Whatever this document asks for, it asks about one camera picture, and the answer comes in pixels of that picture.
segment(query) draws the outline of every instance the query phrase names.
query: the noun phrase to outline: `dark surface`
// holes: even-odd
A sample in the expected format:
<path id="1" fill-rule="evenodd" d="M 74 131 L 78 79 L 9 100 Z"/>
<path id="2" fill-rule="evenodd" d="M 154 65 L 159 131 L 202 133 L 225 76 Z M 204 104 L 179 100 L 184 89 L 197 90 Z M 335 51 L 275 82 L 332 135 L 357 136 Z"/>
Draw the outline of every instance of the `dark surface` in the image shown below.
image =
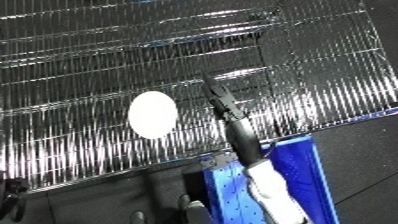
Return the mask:
<path id="1" fill-rule="evenodd" d="M 395 175 L 338 204 L 341 223 L 397 223 L 397 186 L 398 176 Z"/>

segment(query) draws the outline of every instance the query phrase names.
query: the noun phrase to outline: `black cable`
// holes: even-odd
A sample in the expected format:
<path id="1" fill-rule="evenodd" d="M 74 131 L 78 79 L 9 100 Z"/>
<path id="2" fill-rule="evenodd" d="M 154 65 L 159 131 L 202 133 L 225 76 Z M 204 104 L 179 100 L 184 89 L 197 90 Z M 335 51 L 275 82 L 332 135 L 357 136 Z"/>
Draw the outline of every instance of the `black cable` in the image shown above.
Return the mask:
<path id="1" fill-rule="evenodd" d="M 51 201 L 50 201 L 50 197 L 48 195 L 48 191 L 46 192 L 46 198 L 47 198 L 48 208 L 49 208 L 50 214 L 51 214 L 51 219 L 53 220 L 53 224 L 57 224 L 57 222 L 55 221 L 54 210 L 53 210 L 53 206 L 51 205 Z"/>
<path id="2" fill-rule="evenodd" d="M 370 186 L 368 186 L 368 187 L 366 187 L 366 188 L 364 188 L 364 189 L 358 191 L 357 193 L 355 193 L 355 194 L 353 194 L 353 195 L 350 195 L 350 196 L 348 196 L 348 197 L 346 197 L 346 198 L 340 200 L 339 202 L 336 202 L 335 205 L 338 205 L 338 204 L 340 204 L 340 203 L 342 203 L 342 202 L 345 202 L 345 201 L 347 201 L 348 199 L 353 198 L 353 197 L 355 197 L 355 196 L 361 194 L 362 192 L 364 192 L 364 191 L 366 191 L 366 190 L 369 190 L 370 188 L 372 188 L 372 187 L 374 187 L 374 186 L 376 186 L 376 185 L 378 185 L 378 184 L 380 184 L 380 183 L 382 183 L 382 182 L 384 182 L 384 181 L 387 181 L 388 179 L 391 179 L 392 177 L 395 177 L 395 176 L 397 176 L 397 175 L 398 175 L 398 172 L 393 173 L 393 174 L 391 174 L 390 176 L 385 177 L 385 178 L 381 179 L 380 181 L 377 181 L 376 183 L 374 183 L 374 184 L 372 184 L 372 185 L 370 185 Z"/>

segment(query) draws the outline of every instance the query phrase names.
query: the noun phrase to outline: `blue container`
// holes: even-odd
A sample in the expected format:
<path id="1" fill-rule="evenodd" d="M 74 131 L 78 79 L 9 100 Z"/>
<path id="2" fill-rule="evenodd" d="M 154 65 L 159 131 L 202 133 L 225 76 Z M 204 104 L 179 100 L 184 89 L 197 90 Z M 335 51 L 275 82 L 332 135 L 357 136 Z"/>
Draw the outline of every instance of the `blue container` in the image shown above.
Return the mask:
<path id="1" fill-rule="evenodd" d="M 278 143 L 271 160 L 286 179 L 290 194 L 314 223 L 339 223 L 312 137 Z M 210 210 L 218 224 L 266 223 L 260 206 L 247 191 L 242 171 L 243 167 L 235 161 L 226 167 L 204 172 Z"/>

